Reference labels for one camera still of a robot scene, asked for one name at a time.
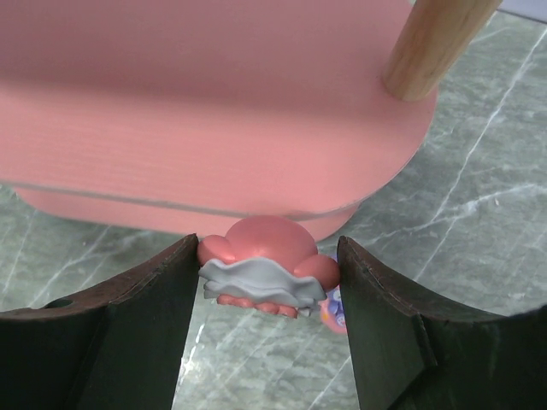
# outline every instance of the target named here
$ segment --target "wooden leg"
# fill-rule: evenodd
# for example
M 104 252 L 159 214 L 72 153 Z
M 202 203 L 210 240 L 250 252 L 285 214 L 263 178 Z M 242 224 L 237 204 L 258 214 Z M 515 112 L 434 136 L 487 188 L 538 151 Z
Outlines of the wooden leg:
M 426 97 L 501 0 L 417 0 L 383 72 L 386 89 L 404 101 Z

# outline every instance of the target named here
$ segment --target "purple toy part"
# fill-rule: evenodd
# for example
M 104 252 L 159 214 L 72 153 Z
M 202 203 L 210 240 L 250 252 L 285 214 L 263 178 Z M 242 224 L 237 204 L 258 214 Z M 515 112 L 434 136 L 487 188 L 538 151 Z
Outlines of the purple toy part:
M 340 283 L 338 263 L 319 253 L 303 226 L 280 216 L 250 216 L 224 236 L 205 237 L 197 258 L 206 297 L 291 318 L 315 308 Z
M 336 255 L 331 257 L 335 261 L 337 260 Z M 321 320 L 332 331 L 339 334 L 347 334 L 344 306 L 342 305 L 339 286 L 326 293 L 326 300 L 321 303 Z

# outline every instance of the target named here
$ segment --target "pink stool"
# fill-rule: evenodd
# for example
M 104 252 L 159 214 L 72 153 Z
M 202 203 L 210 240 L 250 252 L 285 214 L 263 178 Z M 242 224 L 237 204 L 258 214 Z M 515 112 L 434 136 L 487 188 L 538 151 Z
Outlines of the pink stool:
M 1 2 L 0 182 L 78 220 L 322 239 L 414 155 L 499 3 Z

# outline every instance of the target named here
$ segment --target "gray marble tile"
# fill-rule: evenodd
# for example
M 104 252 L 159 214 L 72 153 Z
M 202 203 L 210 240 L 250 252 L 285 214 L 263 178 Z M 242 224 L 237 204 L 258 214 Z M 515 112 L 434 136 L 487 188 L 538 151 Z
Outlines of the gray marble tile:
M 546 27 L 496 14 L 441 86 L 426 142 L 339 234 L 460 302 L 547 302 Z M 0 188 L 0 308 L 39 307 L 148 259 L 177 237 L 62 220 Z M 358 408 L 346 337 L 317 316 L 219 307 L 201 293 L 174 409 Z

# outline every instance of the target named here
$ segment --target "pink plastic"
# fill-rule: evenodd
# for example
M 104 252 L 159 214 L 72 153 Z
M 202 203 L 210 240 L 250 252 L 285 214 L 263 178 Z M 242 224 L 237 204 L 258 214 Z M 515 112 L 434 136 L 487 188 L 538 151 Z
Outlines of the pink plastic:
M 197 247 L 197 257 L 201 265 L 210 260 L 230 265 L 254 257 L 267 258 L 296 278 L 315 278 L 324 291 L 334 289 L 340 281 L 338 264 L 319 254 L 312 236 L 298 223 L 277 216 L 249 217 L 236 223 L 224 237 L 204 238 Z M 294 307 L 272 302 L 255 303 L 247 297 L 220 295 L 217 302 L 297 317 Z
M 336 231 L 420 146 L 435 96 L 379 74 L 407 0 L 0 2 L 0 182 L 80 220 Z

